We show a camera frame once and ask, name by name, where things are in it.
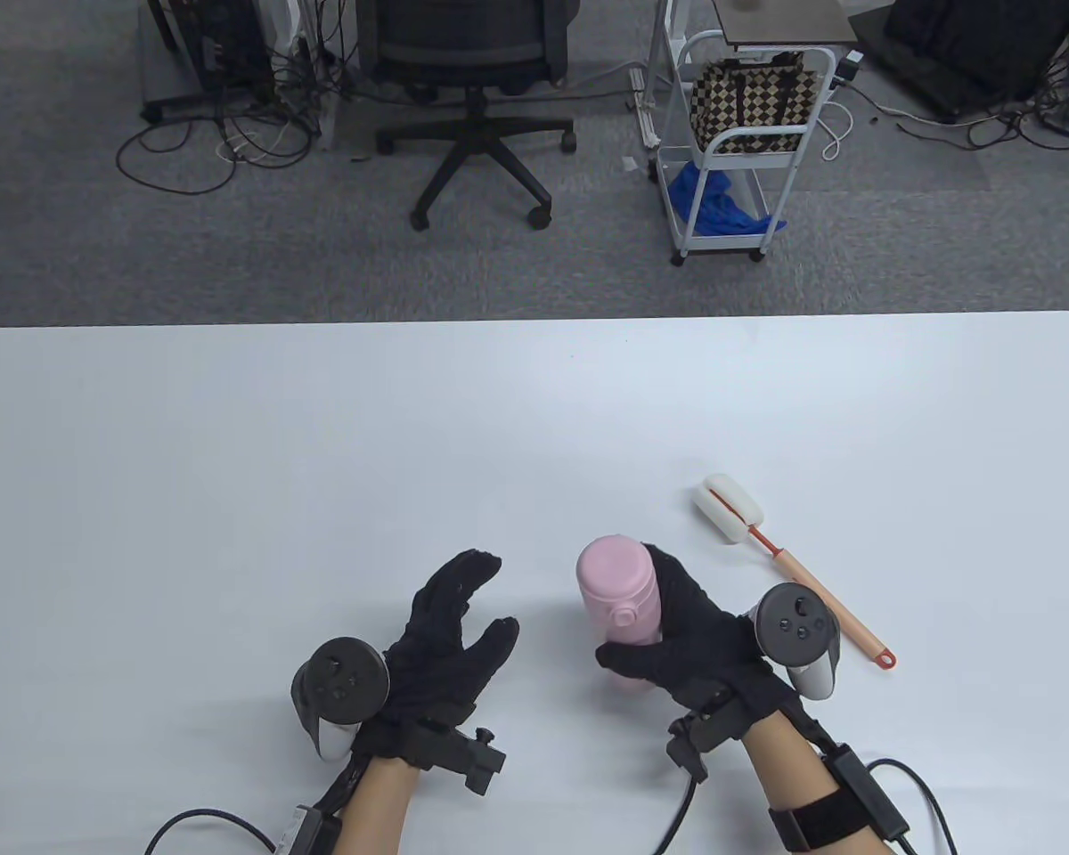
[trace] white table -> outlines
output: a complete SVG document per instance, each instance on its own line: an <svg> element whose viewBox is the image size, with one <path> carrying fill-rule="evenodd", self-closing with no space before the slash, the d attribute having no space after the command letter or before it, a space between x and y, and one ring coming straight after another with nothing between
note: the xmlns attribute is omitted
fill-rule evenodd
<svg viewBox="0 0 1069 855"><path fill-rule="evenodd" d="M849 644L833 734L916 766L966 855L1069 852L1069 314L0 330L0 855L138 855L177 810L276 838L336 770L289 699L387 644L466 546L489 797L424 777L405 855L648 854L677 705L607 691L574 561L613 531L723 606L778 577L688 488L724 469L900 658ZM673 852L776 852L737 745ZM885 782L936 852L913 787ZM160 855L252 854L232 827Z"/></svg>

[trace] power strip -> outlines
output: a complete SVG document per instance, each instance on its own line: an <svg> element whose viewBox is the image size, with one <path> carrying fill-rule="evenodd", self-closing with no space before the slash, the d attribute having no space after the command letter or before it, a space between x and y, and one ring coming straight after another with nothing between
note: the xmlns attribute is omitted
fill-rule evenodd
<svg viewBox="0 0 1069 855"><path fill-rule="evenodd" d="M641 129L641 142L646 151L652 152L661 145L661 137L653 127L653 104L645 103L645 74L640 68L629 69L629 84L633 89L633 110L637 113L637 123Z"/></svg>

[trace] gloved hand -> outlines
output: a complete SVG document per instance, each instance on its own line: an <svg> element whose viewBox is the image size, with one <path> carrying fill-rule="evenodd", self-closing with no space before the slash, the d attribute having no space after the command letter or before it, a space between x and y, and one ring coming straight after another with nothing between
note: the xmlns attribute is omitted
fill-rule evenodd
<svg viewBox="0 0 1069 855"><path fill-rule="evenodd" d="M595 652L599 665L648 680L684 705L698 703L691 700L698 695L691 688L721 684L745 704L750 725L796 698L763 658L749 619L722 611L672 555L649 544L645 548L661 593L661 641L604 643Z"/></svg>
<svg viewBox="0 0 1069 855"><path fill-rule="evenodd" d="M388 697L370 724L360 727L353 752L389 757L388 732L427 724L444 730L464 724L491 677L518 639L518 622L499 618L464 649L463 616L470 596L499 573L500 559L478 549L460 553L440 566L412 601L403 637L384 653Z"/></svg>

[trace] metal cart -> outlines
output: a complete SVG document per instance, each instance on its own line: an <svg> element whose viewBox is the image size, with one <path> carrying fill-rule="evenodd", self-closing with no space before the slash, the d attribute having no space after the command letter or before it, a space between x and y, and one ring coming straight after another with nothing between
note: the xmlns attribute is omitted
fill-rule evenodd
<svg viewBox="0 0 1069 855"><path fill-rule="evenodd" d="M721 29L706 29L703 32L686 37L684 29L688 17L688 4L690 0L671 0L670 2L660 0L660 9L664 9L665 14L665 44L661 45L661 49L668 55L666 65L668 65L670 77L673 80L673 87L669 96L668 109L665 110L665 124L662 126L660 135L660 146L657 146L655 157L649 160L649 180L660 187L661 199L665 204L665 215L669 220L669 232L673 242L673 254L670 262L680 267L680 265L685 264L685 258L690 252L745 251L745 249L749 251L750 260L763 261L768 255L768 246L772 244L775 236L776 223L784 214L784 205L788 203L788 196L795 181L795 171L800 168L800 160L804 158L811 131L816 129L816 120L820 118L824 93L832 88L832 77L836 73L836 53L831 48L818 45L732 46L727 44ZM726 49L729 50L729 56L742 62L745 60L759 62L783 51L802 52L806 58L819 58L823 62L822 71L818 72L822 74L820 97L816 98L806 125L730 127L729 130L724 130L723 134L714 137L709 145L702 150L693 134L693 123L690 118L690 94L693 92L693 81L685 80L685 78L691 77L690 50L704 41L724 42ZM729 139L770 135L795 135L799 136L800 143L793 152L719 153L724 143ZM697 180L697 191L693 197L692 211L688 220L685 221L673 211L672 202L669 199L669 183L691 160L697 165L700 176ZM772 219L768 223L765 232L712 237L693 233L698 213L701 211L706 180L709 178L709 172L717 170L729 172L731 180L733 180L733 186L747 191L750 197L750 207L755 208L750 213L754 213L758 219L771 215ZM775 204L772 207L768 206L765 190L760 184L759 173L763 170L787 170L783 186L775 196Z"/></svg>

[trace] white sponge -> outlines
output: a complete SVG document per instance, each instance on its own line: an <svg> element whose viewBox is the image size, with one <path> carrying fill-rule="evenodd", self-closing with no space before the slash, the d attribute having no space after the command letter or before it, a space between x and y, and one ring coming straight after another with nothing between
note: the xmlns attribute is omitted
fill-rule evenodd
<svg viewBox="0 0 1069 855"><path fill-rule="evenodd" d="M749 537L749 526L763 523L763 510L729 476L709 476L693 493L693 501L721 529L727 542L739 544Z"/></svg>

